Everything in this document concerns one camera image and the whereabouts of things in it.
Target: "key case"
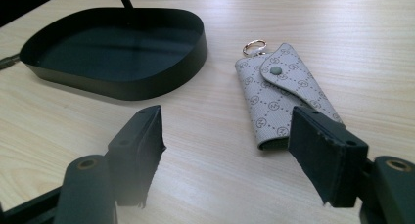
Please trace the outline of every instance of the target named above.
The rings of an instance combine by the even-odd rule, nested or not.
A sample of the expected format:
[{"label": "key case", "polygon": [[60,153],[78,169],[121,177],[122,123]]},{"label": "key case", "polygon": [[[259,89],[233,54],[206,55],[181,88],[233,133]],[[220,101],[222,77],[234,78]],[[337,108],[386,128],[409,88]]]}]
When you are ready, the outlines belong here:
[{"label": "key case", "polygon": [[235,69],[244,90],[257,146],[287,148],[294,106],[316,109],[342,122],[294,48],[243,58]]}]

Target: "black tray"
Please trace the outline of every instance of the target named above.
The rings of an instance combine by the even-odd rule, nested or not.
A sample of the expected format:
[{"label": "black tray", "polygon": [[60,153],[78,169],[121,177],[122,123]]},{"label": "black tray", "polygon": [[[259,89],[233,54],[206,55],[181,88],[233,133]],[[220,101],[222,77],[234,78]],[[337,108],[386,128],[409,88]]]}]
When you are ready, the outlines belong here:
[{"label": "black tray", "polygon": [[51,23],[22,47],[38,77],[122,100],[150,99],[190,80],[208,53],[188,11],[95,8]]}]

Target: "keychain ring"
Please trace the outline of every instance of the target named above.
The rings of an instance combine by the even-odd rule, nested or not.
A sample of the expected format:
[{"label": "keychain ring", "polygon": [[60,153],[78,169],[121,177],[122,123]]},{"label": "keychain ring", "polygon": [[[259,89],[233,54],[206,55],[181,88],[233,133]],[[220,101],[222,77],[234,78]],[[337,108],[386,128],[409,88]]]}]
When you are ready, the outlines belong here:
[{"label": "keychain ring", "polygon": [[262,45],[262,46],[259,46],[258,48],[259,51],[263,50],[266,47],[266,42],[264,40],[254,40],[248,43],[246,46],[244,46],[244,49],[242,50],[242,52],[244,53],[245,56],[249,56],[250,54],[247,52],[248,49],[250,49],[252,46],[258,46],[258,44]]}]

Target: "clamp jaw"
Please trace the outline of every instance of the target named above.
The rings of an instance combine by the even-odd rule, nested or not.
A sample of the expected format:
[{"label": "clamp jaw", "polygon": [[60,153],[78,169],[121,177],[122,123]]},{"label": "clamp jaw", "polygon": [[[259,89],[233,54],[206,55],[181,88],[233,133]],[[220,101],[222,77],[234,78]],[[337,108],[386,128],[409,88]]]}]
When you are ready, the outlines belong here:
[{"label": "clamp jaw", "polygon": [[116,206],[145,206],[165,150],[161,107],[136,113],[108,145],[104,156],[73,161],[62,187],[0,213],[0,224],[115,224]]},{"label": "clamp jaw", "polygon": [[397,157],[367,159],[369,146],[326,115],[295,107],[289,151],[323,202],[354,207],[362,223],[415,223],[415,165]]}]

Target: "desk surface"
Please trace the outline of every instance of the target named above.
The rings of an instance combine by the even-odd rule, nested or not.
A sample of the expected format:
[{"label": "desk surface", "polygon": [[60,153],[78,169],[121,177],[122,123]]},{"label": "desk surface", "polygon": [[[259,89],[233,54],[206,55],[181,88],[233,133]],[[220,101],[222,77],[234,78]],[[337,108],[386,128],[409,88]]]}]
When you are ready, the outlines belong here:
[{"label": "desk surface", "polygon": [[[4,209],[62,184],[74,159],[104,154],[137,111],[161,105],[163,154],[147,207],[120,223],[359,223],[356,208],[322,205],[287,151],[255,146],[234,69],[249,41],[290,43],[349,131],[381,155],[415,161],[415,0],[131,0],[179,8],[205,23],[201,71],[164,96],[124,102],[37,78],[19,63],[0,71],[0,201]],[[50,22],[120,0],[52,0],[0,28],[11,56]]]}]

